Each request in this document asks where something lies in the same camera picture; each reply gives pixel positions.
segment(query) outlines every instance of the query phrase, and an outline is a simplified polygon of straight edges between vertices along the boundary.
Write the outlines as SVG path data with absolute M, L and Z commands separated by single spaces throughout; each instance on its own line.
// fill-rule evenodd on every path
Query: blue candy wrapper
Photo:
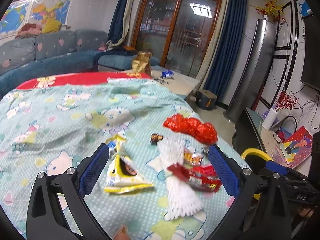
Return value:
M 163 71 L 161 77 L 162 78 L 171 78 L 171 77 L 173 77 L 173 72 L 171 70 Z

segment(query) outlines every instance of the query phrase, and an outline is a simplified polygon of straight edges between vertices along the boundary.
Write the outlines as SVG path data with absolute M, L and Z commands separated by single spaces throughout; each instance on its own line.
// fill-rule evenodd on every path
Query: bed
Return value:
M 176 113 L 199 118 L 183 99 L 143 74 L 81 73 L 25 82 L 0 101 L 1 206 L 26 238 L 27 207 L 36 175 L 76 167 L 118 133 L 127 140 L 127 154 L 155 188 L 124 195 L 105 193 L 105 167 L 92 193 L 84 198 L 104 230 L 112 237 L 126 225 L 131 240 L 206 239 L 234 199 L 223 187 L 217 193 L 197 192 L 203 211 L 166 219 L 164 176 L 150 136 L 172 136 L 174 132 L 162 124 Z M 193 137 L 176 135 L 189 149 L 201 151 L 203 145 Z M 217 144 L 242 168 L 248 166 L 222 138 Z M 59 200 L 71 229 L 80 234 L 63 195 Z

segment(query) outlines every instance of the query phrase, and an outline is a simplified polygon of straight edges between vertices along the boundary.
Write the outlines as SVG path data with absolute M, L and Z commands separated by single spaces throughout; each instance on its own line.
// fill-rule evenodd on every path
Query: television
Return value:
M 313 15 L 304 18 L 306 47 L 301 82 L 320 91 L 320 21 Z

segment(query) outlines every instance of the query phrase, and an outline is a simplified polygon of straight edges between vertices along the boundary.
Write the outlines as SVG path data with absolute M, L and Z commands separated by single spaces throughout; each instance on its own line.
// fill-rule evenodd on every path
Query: beige curtain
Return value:
M 196 94 L 199 89 L 202 89 L 205 81 L 208 78 L 208 74 L 216 53 L 216 49 L 218 47 L 218 43 L 220 40 L 220 34 L 221 30 L 224 25 L 224 19 L 227 13 L 227 7 L 228 7 L 229 0 L 222 0 L 221 6 L 220 6 L 220 12 L 217 20 L 216 27 L 214 29 L 212 38 L 210 40 L 207 53 L 204 56 L 204 60 L 201 64 L 201 67 L 199 69 L 198 75 L 196 76 L 196 79 L 199 80 L 199 84 L 196 86 L 196 88 L 193 90 L 193 94 Z

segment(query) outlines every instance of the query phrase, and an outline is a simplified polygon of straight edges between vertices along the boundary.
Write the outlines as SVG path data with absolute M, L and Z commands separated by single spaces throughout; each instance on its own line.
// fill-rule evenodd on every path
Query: wooden door frame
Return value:
M 146 8 L 147 1 L 148 0 L 142 0 L 141 6 L 140 6 L 140 10 L 139 10 L 139 13 L 138 13 L 138 17 L 137 17 L 137 20 L 136 20 L 136 24 L 135 24 L 135 28 L 134 28 L 134 32 L 133 32 L 133 37 L 132 37 L 132 43 L 131 43 L 131 46 L 134 47 L 134 48 L 135 48 L 135 46 L 137 44 L 137 39 L 138 39 L 139 31 L 140 31 L 141 21 L 142 21 L 144 10 Z M 169 31 L 168 31 L 168 34 L 167 34 L 166 42 L 164 44 L 164 49 L 163 49 L 163 52 L 162 52 L 162 58 L 161 58 L 161 61 L 160 61 L 160 65 L 161 66 L 165 65 L 166 58 L 168 56 L 169 46 L 170 46 L 170 43 L 171 43 L 174 27 L 176 25 L 178 13 L 179 13 L 180 6 L 181 6 L 181 1 L 182 0 L 177 0 L 176 8 L 173 11 L 172 20 L 170 22 Z M 215 0 L 215 1 L 217 2 L 216 12 L 215 12 L 215 16 L 214 16 L 214 19 L 213 19 L 213 22 L 212 22 L 211 31 L 210 31 L 210 34 L 209 34 L 209 37 L 208 37 L 208 41 L 207 41 L 207 45 L 206 45 L 206 49 L 205 49 L 205 53 L 203 55 L 202 61 L 204 60 L 204 56 L 207 53 L 207 49 L 208 49 L 210 40 L 212 38 L 215 26 L 217 24 L 218 16 L 219 16 L 219 13 L 220 13 L 221 0 Z

